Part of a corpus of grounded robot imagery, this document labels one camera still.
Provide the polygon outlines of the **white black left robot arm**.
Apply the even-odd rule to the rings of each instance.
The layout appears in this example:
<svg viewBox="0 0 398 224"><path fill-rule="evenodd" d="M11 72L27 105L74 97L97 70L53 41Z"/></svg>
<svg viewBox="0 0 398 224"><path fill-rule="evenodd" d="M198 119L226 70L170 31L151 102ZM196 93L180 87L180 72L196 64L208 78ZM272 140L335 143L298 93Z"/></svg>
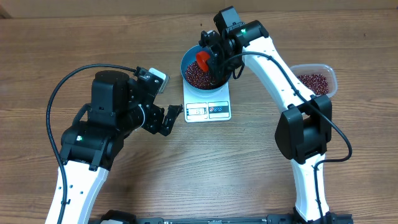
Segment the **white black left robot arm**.
<svg viewBox="0 0 398 224"><path fill-rule="evenodd" d="M133 76L97 72L91 101L83 105L61 137L57 188L46 223L88 223L93 205L124 140L138 128L168 136L182 105L154 104L168 76L137 67Z"/></svg>

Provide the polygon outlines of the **blue plastic bowl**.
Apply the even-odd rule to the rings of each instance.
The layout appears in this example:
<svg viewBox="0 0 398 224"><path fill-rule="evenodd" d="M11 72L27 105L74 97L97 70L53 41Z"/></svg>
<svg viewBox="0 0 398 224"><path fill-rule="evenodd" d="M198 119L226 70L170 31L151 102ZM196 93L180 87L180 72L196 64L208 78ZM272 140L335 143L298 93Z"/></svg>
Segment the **blue plastic bowl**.
<svg viewBox="0 0 398 224"><path fill-rule="evenodd" d="M208 49L206 49L206 48L202 48L202 47L200 47L199 45L193 46L192 48L190 48L190 49L184 54L184 56L183 56L183 58L182 58L182 61L181 61L181 64L180 64L181 74L182 74L183 67L186 66L186 65L188 65L189 63L192 63L193 61L196 61L196 54L197 54L198 52L202 51L202 50L204 50L204 51L206 51L207 53L209 53L209 55L211 54L210 50L208 50ZM222 85L221 87L216 88L216 89L213 89L213 90L200 90L200 89L197 89L197 88L191 86L190 84L188 84L188 82L184 79L184 77L183 77L183 81L184 81L184 83L187 84L188 87L190 87L193 91L203 92L203 93L213 93L213 92L218 91L221 87L224 87L224 86L227 84L227 82L228 82L229 80L228 80L224 85Z"/></svg>

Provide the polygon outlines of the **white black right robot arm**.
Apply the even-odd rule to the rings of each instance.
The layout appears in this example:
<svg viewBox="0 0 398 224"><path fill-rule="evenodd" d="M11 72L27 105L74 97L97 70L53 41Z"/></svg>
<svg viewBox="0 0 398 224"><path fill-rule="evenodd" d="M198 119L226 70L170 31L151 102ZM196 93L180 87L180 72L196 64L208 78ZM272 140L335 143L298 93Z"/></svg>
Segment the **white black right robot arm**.
<svg viewBox="0 0 398 224"><path fill-rule="evenodd" d="M200 59L214 85L236 70L249 68L275 101L280 119L275 141L282 155L291 161L295 189L296 221L325 223L329 214L323 186L326 145L331 140L331 101L307 88L283 61L266 28L259 21L243 22L233 6L213 18L216 31L203 31L199 44L210 50Z"/></svg>

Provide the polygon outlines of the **red plastic measuring scoop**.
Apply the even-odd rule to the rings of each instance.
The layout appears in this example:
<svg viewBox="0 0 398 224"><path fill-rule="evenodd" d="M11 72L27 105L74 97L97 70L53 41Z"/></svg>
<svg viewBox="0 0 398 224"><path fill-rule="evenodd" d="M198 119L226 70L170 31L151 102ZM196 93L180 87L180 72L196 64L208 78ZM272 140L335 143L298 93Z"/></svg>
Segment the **red plastic measuring scoop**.
<svg viewBox="0 0 398 224"><path fill-rule="evenodd" d="M209 70L209 66L207 64L207 61L210 59L209 53L206 51L202 50L196 54L196 62L198 66L203 70L204 72L207 72Z"/></svg>

